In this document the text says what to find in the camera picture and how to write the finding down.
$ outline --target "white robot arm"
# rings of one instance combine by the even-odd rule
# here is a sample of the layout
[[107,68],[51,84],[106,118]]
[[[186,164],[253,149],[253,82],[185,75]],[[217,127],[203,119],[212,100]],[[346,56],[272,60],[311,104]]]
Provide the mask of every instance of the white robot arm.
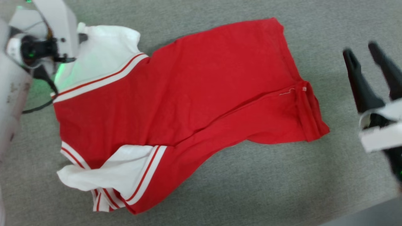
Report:
[[[63,0],[33,3],[37,10],[17,9],[9,24],[0,19],[0,162],[19,127],[32,79],[51,81],[88,38],[76,32],[76,17]],[[4,221],[0,196],[0,226]]]

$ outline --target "gray carpet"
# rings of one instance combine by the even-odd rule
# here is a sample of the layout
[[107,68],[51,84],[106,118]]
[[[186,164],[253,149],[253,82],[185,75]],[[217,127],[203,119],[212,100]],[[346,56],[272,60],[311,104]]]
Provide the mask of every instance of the gray carpet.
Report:
[[[1,0],[9,19],[24,0]],[[140,50],[152,54],[177,37],[237,21],[277,17],[301,76],[311,82],[331,133],[312,142],[260,145],[243,142],[202,165],[166,200],[134,216],[121,209],[92,212],[90,194],[59,182],[68,164],[59,153],[51,107],[25,115],[5,156],[1,184],[9,226],[318,225],[397,195],[381,153],[366,154],[357,138],[358,115],[342,57],[352,47],[378,94],[388,88],[367,43],[402,66],[400,0],[68,0],[79,21],[121,25],[141,33]],[[50,90],[35,82],[28,107]]]

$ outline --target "red stripe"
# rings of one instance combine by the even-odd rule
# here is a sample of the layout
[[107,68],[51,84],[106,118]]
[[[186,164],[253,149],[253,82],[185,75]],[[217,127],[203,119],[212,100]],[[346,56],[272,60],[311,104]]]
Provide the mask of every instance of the red stripe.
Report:
[[106,189],[103,189],[106,193],[106,196],[109,198],[110,202],[118,209],[120,208],[115,201],[113,201],[112,197],[110,196],[109,192],[106,191]]
[[98,211],[98,212],[99,212],[99,203],[101,202],[101,201],[100,201],[100,200],[101,200],[101,195],[102,195],[102,194],[99,194],[98,204],[96,205],[96,211]]
[[84,166],[83,166],[69,151],[67,151],[67,149],[65,149],[65,148],[62,147],[62,150],[65,151],[68,155],[70,155],[71,158],[73,158],[74,161],[77,162],[77,164],[78,164],[81,168],[84,169]]
[[110,77],[112,77],[112,76],[114,76],[114,75],[117,75],[117,74],[121,73],[122,71],[124,71],[124,69],[126,69],[126,68],[129,66],[129,64],[131,64],[131,62],[132,62],[135,58],[137,58],[138,56],[141,56],[141,55],[143,55],[143,54],[144,54],[144,53],[140,53],[140,54],[136,55],[135,57],[133,57],[133,58],[126,64],[126,66],[124,66],[120,71],[118,71],[118,72],[116,72],[116,73],[114,73],[114,74],[108,75],[108,76],[106,76],[106,77],[103,77],[103,78],[100,78],[100,79],[97,79],[97,80],[94,80],[94,81],[91,81],[91,82],[88,82],[88,83],[79,85],[79,86],[77,86],[77,87],[74,87],[74,88],[72,88],[72,89],[66,90],[66,91],[64,91],[64,92],[61,92],[61,93],[59,93],[59,96],[60,96],[60,95],[63,95],[63,94],[66,94],[66,93],[68,93],[68,92],[74,91],[74,90],[76,90],[76,89],[79,89],[79,88],[81,88],[81,87],[90,85],[90,84],[92,84],[92,83],[102,81],[102,80],[104,80],[104,79],[110,78]]
[[157,147],[157,149],[156,149],[154,155],[152,156],[152,159],[151,159],[150,163],[148,164],[148,167],[147,167],[147,169],[145,170],[145,173],[144,173],[144,175],[142,176],[141,181],[139,182],[139,185],[138,185],[137,189],[135,190],[134,194],[133,194],[129,199],[127,199],[127,201],[132,200],[132,199],[134,198],[134,196],[137,194],[137,192],[138,192],[138,190],[139,190],[139,187],[141,187],[141,184],[142,184],[142,182],[144,181],[145,176],[147,175],[148,170],[150,169],[151,164],[152,164],[152,162],[154,161],[154,158],[155,158],[156,153],[158,152],[159,148],[160,148],[160,146]]

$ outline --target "garment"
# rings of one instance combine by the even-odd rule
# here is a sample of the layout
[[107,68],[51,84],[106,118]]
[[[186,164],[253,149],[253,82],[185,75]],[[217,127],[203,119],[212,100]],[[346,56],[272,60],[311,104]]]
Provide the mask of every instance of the garment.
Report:
[[56,78],[67,186],[95,211],[161,202],[219,150],[244,140],[312,141],[329,132],[272,18],[185,36],[141,53],[137,31],[86,27],[89,40]]

